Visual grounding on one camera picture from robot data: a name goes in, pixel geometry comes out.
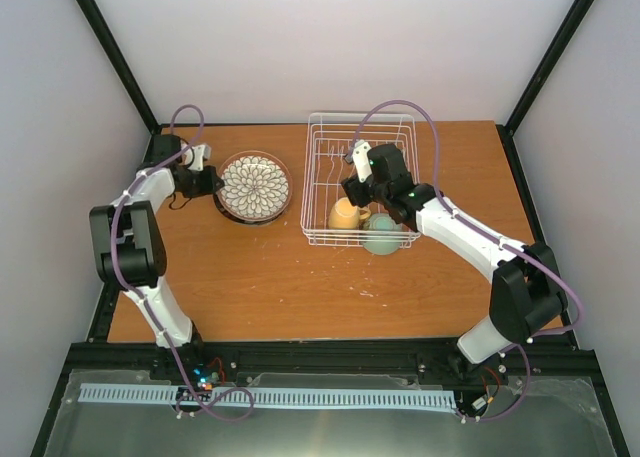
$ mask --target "mug handle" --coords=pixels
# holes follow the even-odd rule
[[[369,210],[369,207],[358,207],[358,210],[360,211],[360,222],[364,222],[371,217],[371,210]]]

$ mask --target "gray wall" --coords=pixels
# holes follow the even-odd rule
[[[163,122],[185,100],[211,122],[306,122],[398,96],[504,121],[573,0],[96,1]]]
[[[146,140],[74,0],[0,0],[0,454],[28,455],[95,308],[89,209]]]
[[[640,455],[640,0],[597,0],[516,135],[545,235],[588,313],[633,455]]]

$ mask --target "black metal frame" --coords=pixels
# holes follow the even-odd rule
[[[507,123],[496,126],[531,232],[536,240],[544,241],[544,235],[513,138],[593,1],[574,1]],[[151,134],[159,132],[167,124],[159,124],[153,115],[95,0],[77,0],[77,2],[149,132]],[[117,299],[118,291],[113,286],[105,285],[87,341],[71,345],[32,456],[44,454],[72,370],[149,370],[152,376],[157,378],[169,378],[180,382],[171,357],[163,349],[158,349],[155,344],[108,344],[106,342]],[[570,322],[568,315],[562,317],[565,324]],[[449,352],[454,345],[453,338],[305,342],[304,344],[206,343],[204,354],[222,357],[227,366],[228,377],[238,383],[245,381],[246,377],[262,372],[371,373],[402,376],[415,379],[422,384],[438,384],[455,392],[480,390],[481,385],[478,382],[462,384],[452,380],[446,373],[439,372],[437,366],[429,365],[433,363],[434,356]],[[568,336],[568,339],[566,336],[537,339],[534,345],[527,348],[527,353],[532,368],[536,369],[536,373],[540,375],[591,378],[616,452],[620,456],[629,455],[595,353],[579,350],[573,333]],[[229,366],[230,362],[234,362],[234,368]],[[524,373],[524,363],[520,355],[509,354],[504,363],[516,375]]]

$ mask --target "round plate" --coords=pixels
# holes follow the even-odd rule
[[[272,220],[291,200],[291,175],[273,155],[259,150],[240,152],[222,165],[220,202],[227,211],[249,222]]]

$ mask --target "yellow mug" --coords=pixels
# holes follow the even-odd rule
[[[329,214],[329,228],[335,230],[357,229],[369,217],[371,217],[371,211],[368,207],[354,207],[347,197],[342,197],[333,204]]]

